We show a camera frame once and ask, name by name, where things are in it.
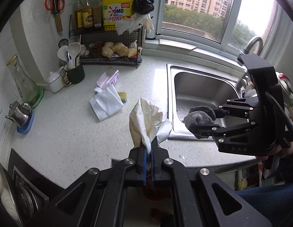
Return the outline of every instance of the black plastic bag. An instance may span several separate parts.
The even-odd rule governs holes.
[[[153,0],[134,0],[134,12],[141,15],[148,14],[154,10],[153,3]]]

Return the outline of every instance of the green mug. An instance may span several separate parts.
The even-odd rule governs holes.
[[[64,81],[65,77],[67,76],[69,82],[66,83]],[[64,86],[70,86],[71,84],[78,84],[85,78],[84,69],[82,63],[71,70],[65,70],[65,73],[62,76],[62,82]]]

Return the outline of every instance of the countertop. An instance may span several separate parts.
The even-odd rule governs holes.
[[[110,168],[111,159],[127,158],[133,147],[129,114],[140,97],[153,101],[163,111],[163,118],[167,118],[168,63],[190,64],[143,56],[138,69],[113,66],[120,71],[116,90],[125,91],[128,100],[120,112],[102,122],[89,99],[93,97],[96,80],[108,66],[85,65],[85,79],[81,83],[55,94],[45,92],[41,103],[33,109],[31,130],[26,135],[15,131],[11,147],[38,172],[64,188],[91,167]],[[214,141],[166,140],[160,146],[168,150],[170,158],[187,167],[224,166],[254,159],[220,153]]]

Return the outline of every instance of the dish towel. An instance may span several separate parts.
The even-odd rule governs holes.
[[[162,121],[163,113],[150,100],[141,98],[129,115],[129,130],[132,135],[134,148],[145,145],[147,154],[151,151],[151,142],[157,136],[158,144],[169,137],[172,123],[166,119]]]
[[[189,114],[184,118],[184,124],[189,130],[192,124],[214,124],[216,120],[215,112],[206,106],[198,106],[190,109]]]
[[[111,84],[89,100],[99,121],[114,115],[124,107],[115,87]]]

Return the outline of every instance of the metal kettle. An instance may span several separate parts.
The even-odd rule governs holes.
[[[15,101],[13,104],[10,104],[9,108],[9,115],[6,116],[6,119],[16,123],[18,127],[23,127],[30,119],[31,107],[29,104],[19,104],[18,101]]]

